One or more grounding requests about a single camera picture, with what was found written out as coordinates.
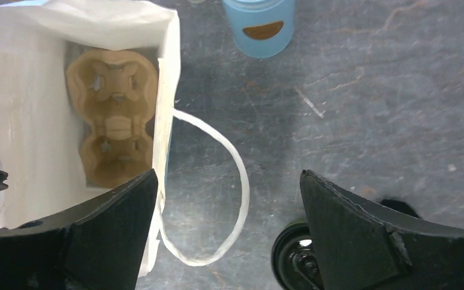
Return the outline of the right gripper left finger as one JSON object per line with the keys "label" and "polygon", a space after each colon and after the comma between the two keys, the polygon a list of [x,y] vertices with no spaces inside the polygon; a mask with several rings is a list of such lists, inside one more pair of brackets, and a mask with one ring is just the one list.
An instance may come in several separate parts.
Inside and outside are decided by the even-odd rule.
{"label": "right gripper left finger", "polygon": [[17,228],[0,228],[0,289],[134,289],[158,190],[154,170]]}

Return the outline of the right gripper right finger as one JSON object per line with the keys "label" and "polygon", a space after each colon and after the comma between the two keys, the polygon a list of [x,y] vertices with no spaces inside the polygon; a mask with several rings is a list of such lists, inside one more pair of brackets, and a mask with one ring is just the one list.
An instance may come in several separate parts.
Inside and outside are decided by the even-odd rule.
{"label": "right gripper right finger", "polygon": [[400,213],[312,170],[300,175],[326,289],[464,289],[464,229]]}

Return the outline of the brown cardboard cup carrier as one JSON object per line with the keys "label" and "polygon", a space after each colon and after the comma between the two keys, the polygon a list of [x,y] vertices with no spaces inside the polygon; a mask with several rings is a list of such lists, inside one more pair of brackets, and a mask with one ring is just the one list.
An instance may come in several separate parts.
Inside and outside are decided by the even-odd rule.
{"label": "brown cardboard cup carrier", "polygon": [[112,189],[152,168],[158,73],[134,51],[89,50],[66,69],[73,108],[91,131],[80,146],[87,180]]}

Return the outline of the black cup lid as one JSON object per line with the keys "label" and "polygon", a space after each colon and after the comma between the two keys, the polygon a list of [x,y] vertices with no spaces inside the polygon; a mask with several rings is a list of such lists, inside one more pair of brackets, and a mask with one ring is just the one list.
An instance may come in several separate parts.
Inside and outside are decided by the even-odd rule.
{"label": "black cup lid", "polygon": [[307,222],[292,222],[276,237],[271,268],[283,289],[324,289]]}

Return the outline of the white and blue paper bag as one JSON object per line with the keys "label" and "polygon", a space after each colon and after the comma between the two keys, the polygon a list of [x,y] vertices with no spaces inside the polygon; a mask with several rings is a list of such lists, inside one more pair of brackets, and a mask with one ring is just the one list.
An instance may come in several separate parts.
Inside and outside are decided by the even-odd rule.
{"label": "white and blue paper bag", "polygon": [[[160,243],[189,266],[219,260],[239,237],[248,215],[247,171],[227,138],[206,122],[175,109],[181,73],[179,16],[176,10],[150,1],[0,5],[0,170],[8,173],[4,181],[8,188],[0,191],[0,228],[17,228],[115,189],[95,186],[86,178],[80,146],[91,128],[73,108],[66,83],[69,64],[93,49],[134,51],[150,60],[158,73],[155,116],[147,124],[147,133],[153,137],[150,170],[156,172],[158,190],[138,277],[152,269]],[[174,119],[220,142],[239,170],[242,200],[237,221],[208,257],[183,255],[164,226]]]}

